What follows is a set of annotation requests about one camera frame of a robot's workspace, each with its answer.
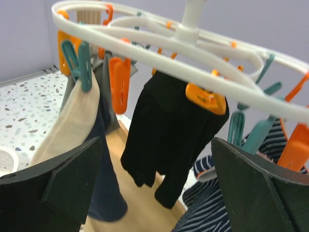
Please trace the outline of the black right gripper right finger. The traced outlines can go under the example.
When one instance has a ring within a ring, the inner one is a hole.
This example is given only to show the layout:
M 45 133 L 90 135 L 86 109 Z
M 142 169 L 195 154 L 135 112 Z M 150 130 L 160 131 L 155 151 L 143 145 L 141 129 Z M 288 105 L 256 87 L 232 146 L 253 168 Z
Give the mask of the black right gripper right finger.
M 251 155 L 221 138 L 212 157 L 234 232 L 307 232 L 309 177 Z

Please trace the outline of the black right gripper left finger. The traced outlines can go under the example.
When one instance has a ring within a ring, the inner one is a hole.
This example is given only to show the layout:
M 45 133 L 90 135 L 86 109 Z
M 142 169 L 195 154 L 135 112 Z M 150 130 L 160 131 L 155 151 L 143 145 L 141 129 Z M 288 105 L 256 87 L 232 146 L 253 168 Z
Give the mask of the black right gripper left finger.
M 78 232 L 85 224 L 102 156 L 93 138 L 0 179 L 2 232 Z

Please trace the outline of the navy underwear with beige band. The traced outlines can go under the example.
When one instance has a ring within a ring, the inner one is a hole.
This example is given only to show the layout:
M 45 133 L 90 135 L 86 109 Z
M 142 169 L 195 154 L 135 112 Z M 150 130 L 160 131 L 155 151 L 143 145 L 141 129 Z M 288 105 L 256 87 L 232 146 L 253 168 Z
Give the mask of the navy underwear with beige band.
M 83 92 L 82 82 L 72 78 L 68 80 L 67 87 L 72 90 L 70 94 L 65 94 L 62 110 L 50 132 L 36 149 L 31 164 L 54 158 L 85 141 L 100 137 L 102 158 L 88 215 L 100 221 L 118 221 L 126 214 L 127 203 L 120 192 L 107 146 L 99 85 L 93 76 L 89 92 Z

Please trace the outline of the grey underwear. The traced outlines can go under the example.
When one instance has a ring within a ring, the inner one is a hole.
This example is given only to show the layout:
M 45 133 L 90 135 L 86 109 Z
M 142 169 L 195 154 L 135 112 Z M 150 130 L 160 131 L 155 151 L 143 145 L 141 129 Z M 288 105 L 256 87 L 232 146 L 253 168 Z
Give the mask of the grey underwear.
M 78 135 L 86 138 L 93 128 L 97 113 L 102 113 L 104 127 L 107 133 L 117 130 L 120 125 L 112 109 L 109 61 L 117 57 L 112 52 L 106 52 L 104 59 L 93 56 L 93 74 L 91 80 L 94 87 L 84 93 L 81 90 L 81 81 L 68 78 L 67 88 L 61 105 L 60 114 L 53 129 L 65 135 Z

